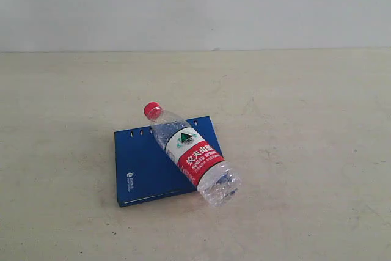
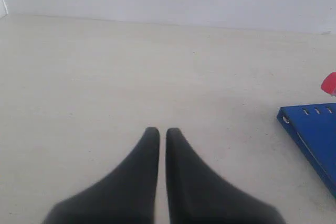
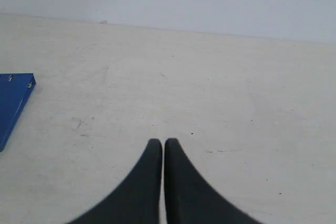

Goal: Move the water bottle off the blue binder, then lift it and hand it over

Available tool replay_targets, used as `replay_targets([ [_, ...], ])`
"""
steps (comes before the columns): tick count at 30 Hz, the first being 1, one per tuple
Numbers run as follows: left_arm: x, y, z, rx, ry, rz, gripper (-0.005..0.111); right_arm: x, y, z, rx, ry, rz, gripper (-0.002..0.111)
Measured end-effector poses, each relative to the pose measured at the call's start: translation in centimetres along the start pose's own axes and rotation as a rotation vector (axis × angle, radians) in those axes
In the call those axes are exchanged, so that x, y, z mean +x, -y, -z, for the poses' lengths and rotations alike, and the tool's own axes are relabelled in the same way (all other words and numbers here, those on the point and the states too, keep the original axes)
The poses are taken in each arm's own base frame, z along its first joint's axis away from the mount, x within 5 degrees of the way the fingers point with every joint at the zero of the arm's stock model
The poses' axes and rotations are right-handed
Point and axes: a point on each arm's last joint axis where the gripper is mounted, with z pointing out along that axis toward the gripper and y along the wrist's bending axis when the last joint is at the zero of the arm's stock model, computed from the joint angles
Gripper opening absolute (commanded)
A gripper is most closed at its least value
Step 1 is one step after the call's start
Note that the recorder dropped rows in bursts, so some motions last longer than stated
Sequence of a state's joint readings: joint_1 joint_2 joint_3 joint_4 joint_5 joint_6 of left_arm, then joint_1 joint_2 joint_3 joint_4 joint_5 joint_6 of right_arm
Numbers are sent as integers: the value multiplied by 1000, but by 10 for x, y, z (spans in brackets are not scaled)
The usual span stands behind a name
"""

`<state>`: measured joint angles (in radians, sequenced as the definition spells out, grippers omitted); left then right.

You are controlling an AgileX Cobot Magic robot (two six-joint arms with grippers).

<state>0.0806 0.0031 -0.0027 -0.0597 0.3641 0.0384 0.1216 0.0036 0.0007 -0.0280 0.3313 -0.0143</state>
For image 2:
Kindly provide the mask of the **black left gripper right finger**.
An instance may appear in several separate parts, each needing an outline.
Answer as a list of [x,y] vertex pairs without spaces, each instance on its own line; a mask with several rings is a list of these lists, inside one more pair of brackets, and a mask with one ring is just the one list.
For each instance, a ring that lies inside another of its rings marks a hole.
[[273,206],[215,173],[181,130],[166,133],[166,187],[171,223],[285,223]]

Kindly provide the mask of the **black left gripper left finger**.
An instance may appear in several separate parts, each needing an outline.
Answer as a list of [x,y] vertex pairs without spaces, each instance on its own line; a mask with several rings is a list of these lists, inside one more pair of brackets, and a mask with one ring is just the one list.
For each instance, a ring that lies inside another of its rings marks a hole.
[[160,134],[148,127],[106,177],[57,203],[44,223],[154,223]]

